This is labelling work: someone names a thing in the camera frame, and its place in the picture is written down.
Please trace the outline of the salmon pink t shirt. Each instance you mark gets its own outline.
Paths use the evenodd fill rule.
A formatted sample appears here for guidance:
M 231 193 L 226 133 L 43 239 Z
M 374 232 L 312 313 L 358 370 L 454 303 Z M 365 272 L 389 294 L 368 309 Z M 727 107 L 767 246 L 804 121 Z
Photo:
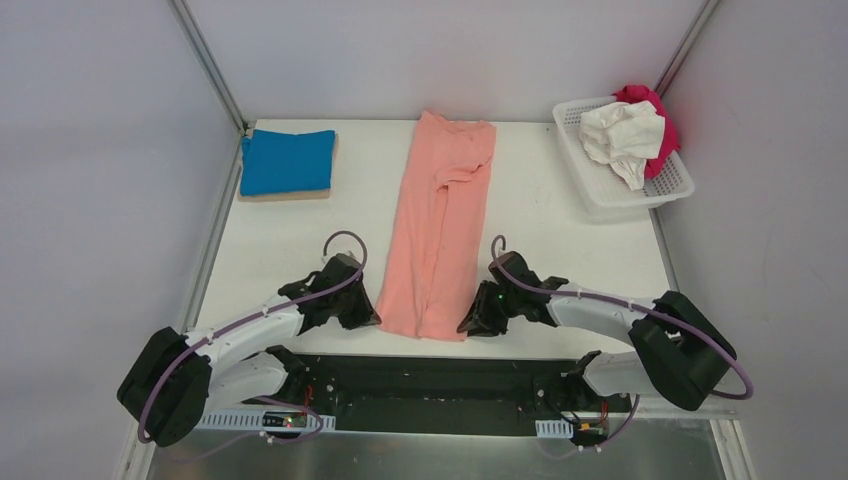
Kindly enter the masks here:
M 478 255 L 497 129 L 424 111 L 399 190 L 376 310 L 382 331 L 462 341 L 477 289 Z

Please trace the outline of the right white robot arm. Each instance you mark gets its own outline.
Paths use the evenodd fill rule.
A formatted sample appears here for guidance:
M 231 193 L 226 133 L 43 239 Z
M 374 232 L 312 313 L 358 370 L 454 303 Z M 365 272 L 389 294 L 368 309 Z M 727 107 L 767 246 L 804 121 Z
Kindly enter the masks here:
M 586 330 L 631 346 L 612 354 L 590 351 L 554 386 L 560 410 L 587 409 L 614 395 L 659 395 L 672 405 L 698 410 L 739 364 L 734 348 L 700 310 L 677 291 L 646 302 L 582 288 L 569 280 L 540 279 L 510 251 L 493 260 L 491 279 L 480 283 L 457 330 L 468 336 L 506 334 L 511 319 L 553 328 Z

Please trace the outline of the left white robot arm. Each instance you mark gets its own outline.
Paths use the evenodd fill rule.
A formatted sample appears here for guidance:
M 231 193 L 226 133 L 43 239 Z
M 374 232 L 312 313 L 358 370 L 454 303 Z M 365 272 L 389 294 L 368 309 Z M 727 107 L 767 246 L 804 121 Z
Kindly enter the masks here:
M 259 309 L 180 334 L 155 332 L 117 390 L 118 402 L 160 447 L 186 437 L 206 414 L 290 388 L 302 363 L 284 342 L 331 318 L 352 330 L 379 324 L 351 254 L 331 257 L 320 271 L 279 288 Z

